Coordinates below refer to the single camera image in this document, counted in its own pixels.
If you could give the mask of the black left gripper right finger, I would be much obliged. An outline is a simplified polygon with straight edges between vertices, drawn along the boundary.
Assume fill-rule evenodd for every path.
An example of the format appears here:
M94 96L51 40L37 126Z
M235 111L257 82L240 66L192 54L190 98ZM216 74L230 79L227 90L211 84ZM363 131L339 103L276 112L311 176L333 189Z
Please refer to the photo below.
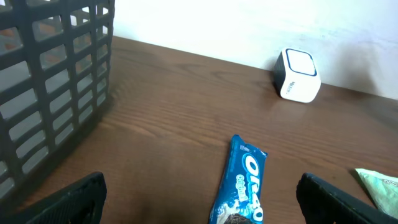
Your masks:
M311 173L302 175L296 198L307 224L397 224L396 218Z

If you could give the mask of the white wet wipes pack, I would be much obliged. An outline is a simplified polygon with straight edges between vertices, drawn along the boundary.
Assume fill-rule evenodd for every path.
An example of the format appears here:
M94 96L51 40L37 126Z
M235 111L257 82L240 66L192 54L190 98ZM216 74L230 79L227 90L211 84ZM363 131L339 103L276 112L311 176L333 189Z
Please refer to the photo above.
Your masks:
M376 207L397 218L397 177L391 177L367 169L355 169L368 190Z

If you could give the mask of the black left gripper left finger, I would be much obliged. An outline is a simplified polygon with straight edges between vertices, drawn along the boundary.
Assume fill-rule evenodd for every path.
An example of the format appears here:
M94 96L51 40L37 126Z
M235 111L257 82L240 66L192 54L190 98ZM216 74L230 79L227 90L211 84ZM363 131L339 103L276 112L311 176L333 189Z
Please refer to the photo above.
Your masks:
M94 172L12 215L1 224L99 224L106 200L104 175Z

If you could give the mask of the blue Oreo cookie pack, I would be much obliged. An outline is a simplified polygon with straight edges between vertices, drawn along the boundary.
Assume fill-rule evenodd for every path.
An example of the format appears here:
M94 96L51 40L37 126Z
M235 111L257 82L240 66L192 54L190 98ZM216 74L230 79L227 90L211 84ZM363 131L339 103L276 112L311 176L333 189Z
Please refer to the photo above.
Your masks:
M261 189L267 153L235 134L209 224L262 223Z

